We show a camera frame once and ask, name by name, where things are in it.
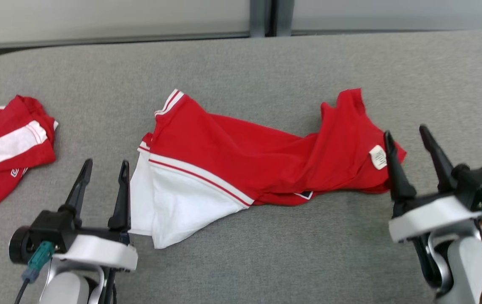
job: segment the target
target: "teal connector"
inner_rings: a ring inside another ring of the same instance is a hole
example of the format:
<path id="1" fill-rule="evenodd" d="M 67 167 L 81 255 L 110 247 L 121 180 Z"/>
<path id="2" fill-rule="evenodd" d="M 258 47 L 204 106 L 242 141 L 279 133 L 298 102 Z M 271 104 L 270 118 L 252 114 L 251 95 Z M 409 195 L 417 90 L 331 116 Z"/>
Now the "teal connector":
<path id="1" fill-rule="evenodd" d="M 27 264 L 27 269 L 21 275 L 23 281 L 29 280 L 29 283 L 34 283 L 40 275 L 40 270 L 42 267 L 51 259 L 55 253 L 55 246 L 53 243 L 48 241 L 43 241 L 38 246 L 36 252 L 34 252 L 32 258 Z"/>

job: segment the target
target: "red and white shirt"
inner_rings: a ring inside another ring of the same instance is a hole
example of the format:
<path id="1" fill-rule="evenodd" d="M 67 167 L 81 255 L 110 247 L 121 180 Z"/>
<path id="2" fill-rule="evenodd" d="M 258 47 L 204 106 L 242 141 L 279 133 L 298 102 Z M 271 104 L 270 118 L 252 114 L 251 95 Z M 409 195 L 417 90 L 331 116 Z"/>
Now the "red and white shirt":
<path id="1" fill-rule="evenodd" d="M 295 206 L 337 189 L 386 192 L 384 135 L 366 115 L 361 90 L 341 92 L 335 108 L 320 110 L 320 131 L 298 137 L 209 114 L 173 91 L 138 148 L 131 232 L 165 248 L 253 204 Z"/>
<path id="2" fill-rule="evenodd" d="M 34 98 L 15 96 L 0 106 L 0 202 L 28 168 L 53 162 L 57 122 Z"/>

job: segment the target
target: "gray table surface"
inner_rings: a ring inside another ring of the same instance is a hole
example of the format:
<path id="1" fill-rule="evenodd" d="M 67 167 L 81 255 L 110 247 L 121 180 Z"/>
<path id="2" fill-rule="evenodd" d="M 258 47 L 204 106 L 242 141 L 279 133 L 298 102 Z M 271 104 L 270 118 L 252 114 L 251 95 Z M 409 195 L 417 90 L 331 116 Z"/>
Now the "gray table surface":
<path id="1" fill-rule="evenodd" d="M 94 158 L 82 218 L 105 226 L 122 159 L 132 171 L 154 110 L 178 88 L 210 112 L 296 135 L 317 131 L 319 104 L 361 87 L 368 115 L 408 151 L 419 193 L 436 175 L 418 126 L 454 163 L 482 165 L 482 31 L 69 46 L 0 56 L 0 105 L 40 100 L 59 122 L 57 161 L 29 170 L 0 204 L 0 303 L 11 303 L 22 266 L 11 234 L 64 202 Z M 117 277 L 119 303 L 428 304 L 432 292 L 410 244 L 393 244 L 390 198 L 329 193 L 296 207 L 255 206 L 187 240 L 154 250 L 133 236 L 134 273 Z M 34 303 L 41 280 L 23 303 Z"/>

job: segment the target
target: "white panel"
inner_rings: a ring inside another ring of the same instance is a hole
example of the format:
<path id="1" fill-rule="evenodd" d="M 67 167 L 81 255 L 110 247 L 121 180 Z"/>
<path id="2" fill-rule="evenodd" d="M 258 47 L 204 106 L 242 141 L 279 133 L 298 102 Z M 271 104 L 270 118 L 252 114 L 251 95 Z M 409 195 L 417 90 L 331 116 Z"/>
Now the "white panel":
<path id="1" fill-rule="evenodd" d="M 0 43 L 248 29 L 248 0 L 0 0 Z"/>
<path id="2" fill-rule="evenodd" d="M 482 0 L 297 0 L 291 28 L 482 29 Z"/>

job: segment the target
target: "white care tag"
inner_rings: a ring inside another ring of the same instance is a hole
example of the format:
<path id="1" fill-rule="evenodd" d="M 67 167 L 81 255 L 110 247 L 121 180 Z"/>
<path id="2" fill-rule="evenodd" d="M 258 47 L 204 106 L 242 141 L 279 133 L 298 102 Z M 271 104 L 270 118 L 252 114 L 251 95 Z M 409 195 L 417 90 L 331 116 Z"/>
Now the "white care tag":
<path id="1" fill-rule="evenodd" d="M 372 164 L 376 169 L 381 170 L 387 166 L 387 159 L 385 155 L 385 151 L 379 145 L 376 145 L 372 150 L 370 150 L 370 157 L 372 159 Z"/>

